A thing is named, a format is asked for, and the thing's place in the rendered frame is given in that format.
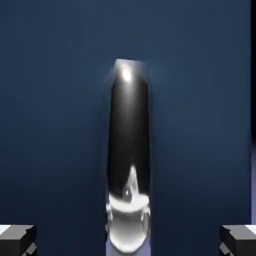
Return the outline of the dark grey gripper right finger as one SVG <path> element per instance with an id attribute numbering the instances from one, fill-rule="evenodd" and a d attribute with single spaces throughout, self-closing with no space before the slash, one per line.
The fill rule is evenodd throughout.
<path id="1" fill-rule="evenodd" d="M 219 256 L 256 256 L 256 225 L 222 225 Z"/>

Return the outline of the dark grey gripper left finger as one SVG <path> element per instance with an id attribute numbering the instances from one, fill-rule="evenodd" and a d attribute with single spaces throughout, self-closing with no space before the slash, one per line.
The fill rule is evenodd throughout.
<path id="1" fill-rule="evenodd" d="M 27 224 L 0 224 L 0 256 L 38 256 L 37 228 Z"/>

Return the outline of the dark blue cabinet door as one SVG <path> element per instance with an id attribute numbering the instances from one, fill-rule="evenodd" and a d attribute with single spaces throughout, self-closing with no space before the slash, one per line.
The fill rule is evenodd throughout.
<path id="1" fill-rule="evenodd" d="M 251 222 L 251 0 L 0 0 L 0 224 L 105 256 L 118 58 L 152 91 L 152 256 L 217 256 Z"/>

